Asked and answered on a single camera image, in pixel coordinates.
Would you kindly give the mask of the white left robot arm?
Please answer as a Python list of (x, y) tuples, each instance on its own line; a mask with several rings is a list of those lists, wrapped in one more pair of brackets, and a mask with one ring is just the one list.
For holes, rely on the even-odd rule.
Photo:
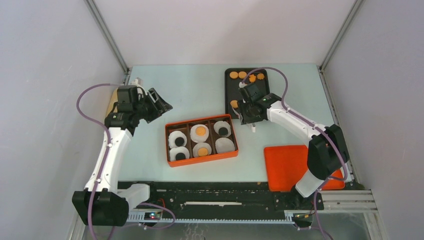
[(173, 107), (154, 88), (145, 90), (137, 83), (119, 86), (116, 93), (117, 101), (103, 122), (79, 111), (104, 130), (94, 170), (83, 190), (75, 191), (71, 200), (82, 222), (91, 227), (122, 227), (130, 210), (139, 204), (153, 208), (158, 202), (158, 194), (144, 183), (119, 191), (118, 175), (140, 121), (151, 123)]

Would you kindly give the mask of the black cookie tray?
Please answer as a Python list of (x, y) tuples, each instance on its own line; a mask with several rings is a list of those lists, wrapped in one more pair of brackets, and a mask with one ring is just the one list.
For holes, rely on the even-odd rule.
[[(243, 81), (243, 79), (241, 78), (237, 78), (237, 79), (231, 79), (229, 77), (230, 72), (240, 72), (240, 71), (244, 71), (247, 73), (247, 84), (250, 83), (255, 83), (257, 85), (257, 87), (260, 89), (261, 92), (263, 92), (264, 94), (269, 94), (270, 93), (270, 85), (269, 85), (269, 79), (268, 79), (268, 72), (265, 69), (261, 69), (261, 70), (257, 70), (253, 73), (249, 73), (250, 71), (252, 71), (253, 69), (255, 69), (254, 67), (233, 67), (233, 68), (228, 68), (225, 70), (224, 72), (224, 91), (225, 91), (225, 112), (226, 114), (231, 115), (232, 119), (239, 119), (237, 115), (235, 115), (235, 113), (232, 110), (232, 107), (230, 105), (230, 101), (232, 100), (241, 100), (242, 99), (242, 95), (240, 94), (239, 91), (239, 83)], [(265, 76), (265, 79), (263, 80), (259, 80), (256, 78), (255, 82), (249, 82), (249, 76), (250, 75), (255, 75), (257, 76), (257, 74), (262, 73)]]

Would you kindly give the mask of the orange cookie box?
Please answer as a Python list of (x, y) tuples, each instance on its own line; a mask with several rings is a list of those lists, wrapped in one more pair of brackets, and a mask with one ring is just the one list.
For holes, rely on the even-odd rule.
[(164, 130), (166, 161), (172, 168), (233, 158), (239, 153), (229, 114), (172, 122)]

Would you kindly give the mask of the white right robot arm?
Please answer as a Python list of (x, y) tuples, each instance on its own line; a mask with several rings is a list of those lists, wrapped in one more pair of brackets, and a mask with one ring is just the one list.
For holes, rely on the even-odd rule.
[(264, 120), (284, 127), (303, 141), (307, 147), (307, 169), (294, 185), (291, 204), (304, 209), (311, 202), (311, 195), (324, 183), (333, 179), (333, 173), (343, 170), (345, 181), (348, 176), (346, 163), (349, 153), (342, 129), (333, 124), (317, 123), (286, 104), (274, 93), (264, 94), (255, 83), (239, 84), (242, 99), (237, 102), (237, 114), (241, 124), (254, 126)]

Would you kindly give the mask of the black sandwich cookie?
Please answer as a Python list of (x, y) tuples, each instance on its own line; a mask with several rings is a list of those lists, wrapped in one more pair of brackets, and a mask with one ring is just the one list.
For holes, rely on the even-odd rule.
[(228, 136), (228, 134), (229, 134), (229, 130), (228, 130), (226, 127), (220, 127), (220, 128), (218, 129), (218, 134), (219, 134), (221, 137), (227, 137), (227, 136)]
[(185, 160), (187, 157), (185, 155), (185, 153), (183, 152), (179, 152), (175, 155), (175, 160), (179, 161), (179, 160)]
[(186, 145), (186, 140), (184, 137), (176, 137), (174, 143), (177, 147), (184, 147)]

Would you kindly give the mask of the metal tongs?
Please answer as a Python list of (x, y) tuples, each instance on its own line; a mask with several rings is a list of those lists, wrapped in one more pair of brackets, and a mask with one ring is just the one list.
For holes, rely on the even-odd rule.
[(255, 123), (246, 123), (245, 118), (241, 112), (238, 112), (234, 107), (231, 107), (232, 111), (236, 116), (238, 116), (238, 119), (240, 120), (240, 123), (242, 125), (247, 125), (247, 127), (253, 132), (256, 132), (256, 125)]

